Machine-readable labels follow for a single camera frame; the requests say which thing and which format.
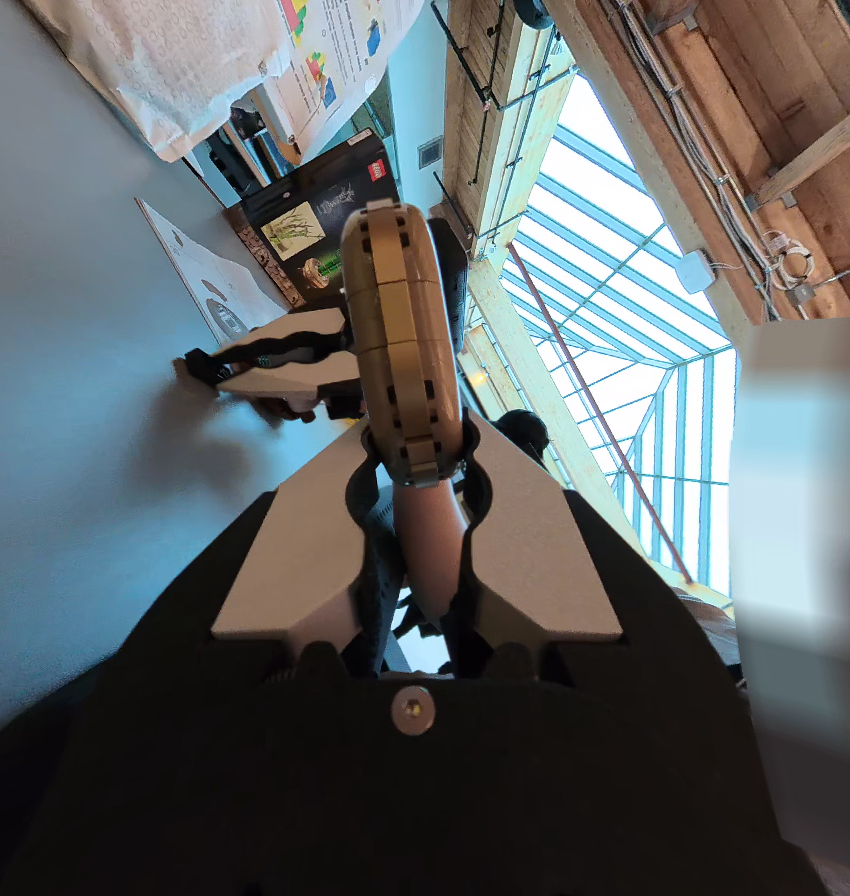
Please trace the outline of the light grey desk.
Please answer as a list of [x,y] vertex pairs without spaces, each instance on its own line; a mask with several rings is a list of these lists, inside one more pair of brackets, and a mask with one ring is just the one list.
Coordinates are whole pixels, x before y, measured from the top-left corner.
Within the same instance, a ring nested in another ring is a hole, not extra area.
[[0,2],[0,730],[351,425],[281,422],[184,373],[216,340],[138,200],[275,296],[195,172]]

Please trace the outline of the white instruction booklet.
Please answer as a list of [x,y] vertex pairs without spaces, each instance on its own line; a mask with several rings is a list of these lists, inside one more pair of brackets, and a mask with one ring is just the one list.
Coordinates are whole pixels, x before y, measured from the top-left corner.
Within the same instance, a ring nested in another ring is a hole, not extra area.
[[193,241],[142,199],[136,203],[219,345],[285,315],[250,270]]

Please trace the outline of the skylight window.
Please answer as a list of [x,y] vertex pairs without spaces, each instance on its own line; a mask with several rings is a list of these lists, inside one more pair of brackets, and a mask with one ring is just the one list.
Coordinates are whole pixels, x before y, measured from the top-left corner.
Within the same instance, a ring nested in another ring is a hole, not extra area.
[[[581,73],[513,243],[690,575],[729,597],[737,353]],[[500,282],[642,547],[677,569],[512,257]]]

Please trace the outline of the pale wooden beam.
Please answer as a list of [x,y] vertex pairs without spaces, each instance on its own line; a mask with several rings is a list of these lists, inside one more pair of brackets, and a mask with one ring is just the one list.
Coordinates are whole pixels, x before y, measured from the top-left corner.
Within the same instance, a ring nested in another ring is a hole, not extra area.
[[477,77],[465,113],[455,197],[474,260],[503,264],[578,73],[552,12],[557,2],[473,2],[466,62]]

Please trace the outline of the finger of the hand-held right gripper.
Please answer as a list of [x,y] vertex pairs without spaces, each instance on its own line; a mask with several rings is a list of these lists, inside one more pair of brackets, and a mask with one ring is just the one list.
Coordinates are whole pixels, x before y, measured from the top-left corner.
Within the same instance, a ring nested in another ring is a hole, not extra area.
[[251,367],[215,386],[246,399],[278,400],[295,415],[326,404],[329,415],[363,415],[358,360],[349,351],[315,363],[292,362],[274,368]]
[[257,342],[284,340],[298,333],[316,333],[331,335],[340,332],[348,322],[340,308],[320,308],[312,311],[291,312],[259,328],[249,334],[221,347],[217,351],[217,360],[227,362],[228,358],[239,349],[246,349]]

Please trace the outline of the red pipe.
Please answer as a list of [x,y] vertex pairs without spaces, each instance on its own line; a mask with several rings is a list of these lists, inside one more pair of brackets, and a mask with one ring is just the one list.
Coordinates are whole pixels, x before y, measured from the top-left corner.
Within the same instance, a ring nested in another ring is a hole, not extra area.
[[660,515],[657,513],[652,500],[646,494],[646,492],[643,488],[642,482],[640,480],[640,477],[637,476],[636,472],[634,471],[634,469],[627,457],[627,454],[624,452],[619,440],[614,435],[613,430],[610,427],[608,420],[606,419],[606,416],[603,414],[596,399],[593,397],[592,391],[591,391],[590,387],[588,386],[587,380],[582,375],[578,365],[576,364],[576,361],[575,361],[574,357],[572,356],[572,354],[569,350],[569,347],[568,347],[567,343],[565,342],[565,339],[564,339],[561,331],[559,330],[557,322],[552,318],[552,315],[550,314],[550,310],[547,307],[545,301],[543,300],[543,297],[542,297],[540,291],[536,287],[536,285],[531,277],[531,274],[527,271],[526,266],[524,265],[523,259],[521,258],[518,250],[516,249],[515,244],[511,243],[511,242],[508,243],[508,250],[509,250],[509,254],[511,255],[511,257],[513,258],[513,260],[516,264],[517,269],[520,272],[520,275],[523,278],[525,285],[527,286],[529,292],[531,293],[531,297],[537,303],[538,308],[540,309],[545,322],[549,326],[550,331],[551,331],[555,341],[557,342],[559,349],[562,351],[562,353],[565,357],[565,362],[568,365],[571,373],[574,375],[574,377],[576,379],[576,383],[580,386],[581,392],[583,393],[583,396],[586,399],[588,406],[592,410],[593,415],[595,416],[600,429],[604,432],[614,453],[618,456],[620,464],[623,467],[626,475],[630,479],[630,481],[634,487],[634,490],[635,490],[637,496],[639,497],[641,503],[646,508],[647,512],[650,514],[650,517],[654,523],[656,532],[659,534],[660,538],[662,539],[662,541],[665,543],[666,547],[668,548],[669,553],[675,563],[675,566],[677,567],[679,572],[682,574],[686,584],[688,584],[688,585],[693,584],[694,579],[693,579],[692,575],[690,575],[690,573],[688,571],[688,567],[686,566],[685,562],[683,561],[683,558],[682,558],[678,548],[676,547],[674,541],[671,539],[669,533],[667,532],[667,529],[663,525],[662,519],[661,519]]

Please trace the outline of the dark round object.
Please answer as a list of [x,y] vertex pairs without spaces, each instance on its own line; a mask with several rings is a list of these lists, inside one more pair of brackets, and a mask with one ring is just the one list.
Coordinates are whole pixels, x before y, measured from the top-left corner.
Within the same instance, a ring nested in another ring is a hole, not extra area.
[[547,469],[544,453],[550,444],[550,436],[538,415],[528,409],[512,409],[493,421],[493,426],[530,459]]

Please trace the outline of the person's right forearm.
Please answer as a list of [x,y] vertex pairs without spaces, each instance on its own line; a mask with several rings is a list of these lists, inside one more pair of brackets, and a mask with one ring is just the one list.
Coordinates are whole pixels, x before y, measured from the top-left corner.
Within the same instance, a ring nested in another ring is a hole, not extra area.
[[394,484],[393,506],[411,596],[440,629],[458,590],[468,521],[448,479],[423,488]]

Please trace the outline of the white paper bag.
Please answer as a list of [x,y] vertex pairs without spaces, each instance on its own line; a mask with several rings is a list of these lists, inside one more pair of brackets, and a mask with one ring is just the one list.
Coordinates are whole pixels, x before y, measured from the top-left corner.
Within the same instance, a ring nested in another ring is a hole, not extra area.
[[293,42],[272,1],[27,1],[71,65],[162,161],[279,76]]

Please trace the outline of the black box with plant print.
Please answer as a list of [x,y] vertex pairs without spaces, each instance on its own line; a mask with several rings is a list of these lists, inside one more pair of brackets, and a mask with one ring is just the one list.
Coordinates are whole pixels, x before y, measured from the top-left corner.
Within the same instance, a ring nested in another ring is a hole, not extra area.
[[356,134],[229,208],[244,246],[288,308],[327,308],[342,298],[341,232],[356,210],[400,201],[384,142]]

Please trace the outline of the tan brick-built pot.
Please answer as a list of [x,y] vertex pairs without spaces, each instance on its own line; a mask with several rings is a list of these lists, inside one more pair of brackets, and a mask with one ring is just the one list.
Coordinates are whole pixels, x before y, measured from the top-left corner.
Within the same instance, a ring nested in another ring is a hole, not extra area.
[[462,458],[463,410],[430,223],[392,199],[341,232],[343,285],[369,430],[392,480],[435,487]]

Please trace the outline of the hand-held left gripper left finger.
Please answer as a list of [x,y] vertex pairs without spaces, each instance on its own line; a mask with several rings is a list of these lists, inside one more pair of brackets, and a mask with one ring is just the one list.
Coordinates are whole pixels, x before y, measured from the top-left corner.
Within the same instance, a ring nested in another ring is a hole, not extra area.
[[219,640],[275,640],[291,653],[362,631],[352,588],[365,537],[347,506],[352,475],[369,458],[351,427],[277,488],[211,627]]

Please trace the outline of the white junction box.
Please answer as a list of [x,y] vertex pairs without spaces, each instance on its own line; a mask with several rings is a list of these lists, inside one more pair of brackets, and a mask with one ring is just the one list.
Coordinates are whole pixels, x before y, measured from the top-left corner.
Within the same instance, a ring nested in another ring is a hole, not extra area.
[[717,274],[703,250],[688,252],[677,259],[674,271],[688,295],[705,292],[717,280]]

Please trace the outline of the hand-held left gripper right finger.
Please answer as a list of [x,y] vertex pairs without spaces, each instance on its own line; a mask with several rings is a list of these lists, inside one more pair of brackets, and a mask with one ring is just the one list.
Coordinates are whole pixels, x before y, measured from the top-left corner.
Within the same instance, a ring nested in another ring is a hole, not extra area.
[[565,492],[489,421],[464,414],[464,534],[445,614],[454,674],[481,674],[518,644],[540,666],[551,644],[614,644],[621,623]]

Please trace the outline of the colour printed leaflet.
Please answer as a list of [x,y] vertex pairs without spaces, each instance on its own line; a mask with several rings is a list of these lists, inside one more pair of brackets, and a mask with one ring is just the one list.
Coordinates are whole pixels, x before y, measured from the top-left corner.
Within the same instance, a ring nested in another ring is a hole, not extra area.
[[278,1],[279,56],[252,92],[285,160],[312,159],[369,98],[422,1]]

